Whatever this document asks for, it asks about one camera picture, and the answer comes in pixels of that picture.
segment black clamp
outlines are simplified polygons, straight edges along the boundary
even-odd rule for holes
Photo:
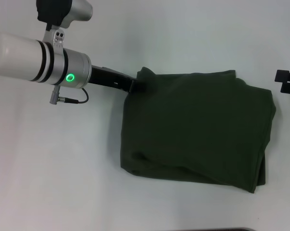
[[[278,70],[275,82],[282,83],[281,93],[290,94],[290,71]]]

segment green led ring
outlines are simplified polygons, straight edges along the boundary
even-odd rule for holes
[[[75,79],[75,76],[73,74],[68,74],[67,77],[66,77],[66,80],[68,82],[72,82],[74,79]]]

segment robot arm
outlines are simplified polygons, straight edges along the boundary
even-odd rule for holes
[[[132,91],[134,78],[92,66],[86,54],[63,47],[61,27],[92,16],[92,6],[86,0],[37,0],[37,10],[38,20],[47,23],[42,41],[0,33],[0,76],[54,85],[52,104],[71,103],[59,97],[61,86],[83,89],[93,83]]]

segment cable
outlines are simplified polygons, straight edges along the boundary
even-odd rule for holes
[[[82,88],[82,90],[85,92],[86,97],[87,97],[87,99],[85,101],[79,102],[78,100],[74,100],[74,99],[70,99],[70,98],[64,98],[64,102],[65,103],[74,103],[74,104],[87,103],[88,100],[89,100],[89,95],[88,95],[87,91],[84,88]]]
[[[78,102],[78,103],[87,103],[88,100],[89,100],[89,95],[88,95],[87,91],[84,88],[82,88],[82,90],[85,92],[87,99],[85,101],[81,101],[81,102]]]

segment dark green towel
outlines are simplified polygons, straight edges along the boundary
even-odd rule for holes
[[[232,185],[254,193],[265,184],[265,148],[275,106],[271,91],[235,71],[137,79],[145,91],[124,106],[121,167],[156,179]]]

